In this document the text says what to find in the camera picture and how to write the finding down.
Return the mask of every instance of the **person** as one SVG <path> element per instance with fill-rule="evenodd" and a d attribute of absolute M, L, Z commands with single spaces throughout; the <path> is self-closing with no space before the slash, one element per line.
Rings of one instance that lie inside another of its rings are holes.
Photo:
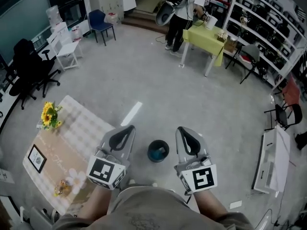
<path fill-rule="evenodd" d="M 194 9 L 196 10 L 197 16 L 199 18 L 203 16 L 203 7 L 205 5 L 205 1 L 206 0 L 187 0 L 186 6 L 176 8 L 175 14 L 170 20 L 169 29 L 166 36 L 167 45 L 165 49 L 171 50 L 171 55 L 177 56 L 179 58 L 182 57 L 182 54 L 178 53 L 178 50 L 183 43 L 183 30 L 187 30 L 192 26 Z"/>
<path fill-rule="evenodd" d="M 62 216 L 54 230 L 252 230 L 242 213 L 229 213 L 209 191 L 194 193 L 200 214 L 174 193 L 154 186 L 122 191 L 107 215 L 111 191 L 97 186 L 77 217 Z"/>

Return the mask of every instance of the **person's wrist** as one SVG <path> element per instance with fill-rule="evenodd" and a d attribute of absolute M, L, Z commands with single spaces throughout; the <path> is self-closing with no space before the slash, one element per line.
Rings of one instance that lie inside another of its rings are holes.
<path fill-rule="evenodd" d="M 210 190 L 207 189 L 207 190 L 202 190 L 202 191 L 199 191 L 199 192 L 195 192 L 194 195 L 205 195 L 205 194 L 209 194 L 210 193 Z"/>
<path fill-rule="evenodd" d="M 99 186 L 97 185 L 95 190 L 99 193 L 99 194 L 106 194 L 106 193 L 111 193 L 111 190 L 108 190 L 106 188 L 104 188 L 103 186 Z"/>

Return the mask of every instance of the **green tablecloth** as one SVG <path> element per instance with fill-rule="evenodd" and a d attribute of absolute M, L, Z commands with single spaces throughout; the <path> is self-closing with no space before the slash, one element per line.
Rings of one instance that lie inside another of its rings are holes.
<path fill-rule="evenodd" d="M 183 30 L 183 39 L 185 42 L 191 43 L 207 52 L 217 56 L 214 65 L 221 66 L 223 60 L 224 43 L 217 40 L 217 34 L 221 28 L 213 27 L 208 30 L 202 22 L 198 21 L 188 30 Z"/>

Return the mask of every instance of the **small plant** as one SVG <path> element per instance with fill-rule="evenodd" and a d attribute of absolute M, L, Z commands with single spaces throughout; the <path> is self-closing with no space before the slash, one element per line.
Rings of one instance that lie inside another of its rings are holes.
<path fill-rule="evenodd" d="M 41 116 L 44 129 L 57 128 L 62 125 L 62 121 L 58 120 L 58 111 L 61 109 L 62 107 L 55 106 L 55 103 L 45 102 Z"/>
<path fill-rule="evenodd" d="M 224 32 L 223 30 L 219 31 L 219 33 L 217 34 L 218 38 L 222 38 L 224 41 L 227 39 L 228 35 L 226 32 Z"/>

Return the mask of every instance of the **step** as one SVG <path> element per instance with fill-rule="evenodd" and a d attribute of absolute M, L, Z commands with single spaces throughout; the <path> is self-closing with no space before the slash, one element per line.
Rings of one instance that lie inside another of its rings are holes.
<path fill-rule="evenodd" d="M 155 21 L 156 14 L 148 14 L 148 13 L 142 13 L 142 12 L 136 12 L 134 11 L 131 14 L 128 14 L 127 17 L 135 18 L 135 19 L 144 19 L 149 21 Z"/>
<path fill-rule="evenodd" d="M 124 25 L 132 25 L 162 34 L 167 34 L 168 31 L 168 26 L 158 26 L 155 21 L 150 20 L 125 17 L 121 23 Z"/>

